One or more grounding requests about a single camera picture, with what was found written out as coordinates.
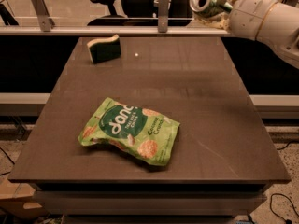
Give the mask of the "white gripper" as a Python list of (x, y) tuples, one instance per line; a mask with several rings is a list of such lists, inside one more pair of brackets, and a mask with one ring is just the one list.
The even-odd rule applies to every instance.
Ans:
[(205, 26), (231, 31), (240, 38), (255, 40), (262, 27), (270, 8), (277, 0), (228, 0), (236, 1), (229, 18), (225, 14), (218, 14), (210, 18), (200, 18)]

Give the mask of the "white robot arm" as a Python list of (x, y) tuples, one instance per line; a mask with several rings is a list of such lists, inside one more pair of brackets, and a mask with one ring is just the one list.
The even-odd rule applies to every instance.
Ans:
[(264, 43), (299, 68), (299, 9), (277, 0), (189, 0), (194, 17), (211, 27)]

